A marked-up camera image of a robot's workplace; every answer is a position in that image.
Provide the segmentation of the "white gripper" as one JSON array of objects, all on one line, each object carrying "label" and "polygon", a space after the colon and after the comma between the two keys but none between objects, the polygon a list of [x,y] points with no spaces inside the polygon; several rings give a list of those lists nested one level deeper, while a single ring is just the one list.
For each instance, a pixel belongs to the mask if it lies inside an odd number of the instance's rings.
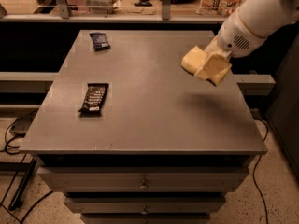
[{"label": "white gripper", "polygon": [[234,11],[221,26],[218,37],[206,46],[208,54],[195,76],[218,86],[231,69],[231,57],[241,58],[259,48],[266,37],[256,35],[241,18],[239,9]]}]

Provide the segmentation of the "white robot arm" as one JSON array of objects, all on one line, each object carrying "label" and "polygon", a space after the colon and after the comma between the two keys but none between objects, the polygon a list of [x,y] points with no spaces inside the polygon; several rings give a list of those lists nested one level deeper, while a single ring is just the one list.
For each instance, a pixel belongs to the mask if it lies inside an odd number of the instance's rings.
[{"label": "white robot arm", "polygon": [[298,21],[298,1],[246,0],[205,48],[206,57],[194,75],[214,86],[220,84],[231,68],[231,58],[250,55],[280,27]]}]

